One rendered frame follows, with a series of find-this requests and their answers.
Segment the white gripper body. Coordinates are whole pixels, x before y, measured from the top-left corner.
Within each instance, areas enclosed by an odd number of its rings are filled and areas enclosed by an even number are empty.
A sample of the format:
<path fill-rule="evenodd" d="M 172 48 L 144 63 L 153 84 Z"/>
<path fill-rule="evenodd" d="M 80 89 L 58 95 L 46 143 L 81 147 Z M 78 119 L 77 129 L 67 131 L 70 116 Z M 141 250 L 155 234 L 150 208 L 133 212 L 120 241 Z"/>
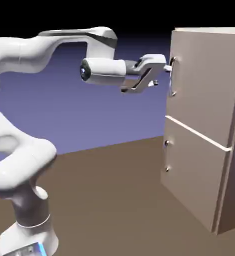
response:
<path fill-rule="evenodd" d="M 137 61 L 125 60 L 125 80 L 121 86 L 122 93 L 141 93 L 152 80 L 164 70 L 167 64 L 163 54 L 145 54 Z"/>

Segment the large beige cabinet door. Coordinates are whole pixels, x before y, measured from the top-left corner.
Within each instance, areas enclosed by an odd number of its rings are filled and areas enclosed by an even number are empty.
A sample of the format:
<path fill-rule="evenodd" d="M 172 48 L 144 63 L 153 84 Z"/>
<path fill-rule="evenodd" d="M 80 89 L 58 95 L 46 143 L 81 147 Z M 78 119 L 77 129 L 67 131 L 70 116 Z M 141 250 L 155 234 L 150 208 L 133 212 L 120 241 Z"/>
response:
<path fill-rule="evenodd" d="M 174 30 L 166 113 L 229 148 L 235 121 L 235 34 Z"/>

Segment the small beige cabinet door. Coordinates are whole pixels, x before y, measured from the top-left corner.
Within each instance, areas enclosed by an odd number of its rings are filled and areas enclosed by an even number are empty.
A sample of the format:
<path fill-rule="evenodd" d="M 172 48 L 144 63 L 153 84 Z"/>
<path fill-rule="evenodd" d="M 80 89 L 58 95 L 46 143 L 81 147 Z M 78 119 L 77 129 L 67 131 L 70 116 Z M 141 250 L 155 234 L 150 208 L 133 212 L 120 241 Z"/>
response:
<path fill-rule="evenodd" d="M 163 141 L 169 140 L 162 184 L 212 232 L 226 160 L 232 151 L 167 115 Z"/>

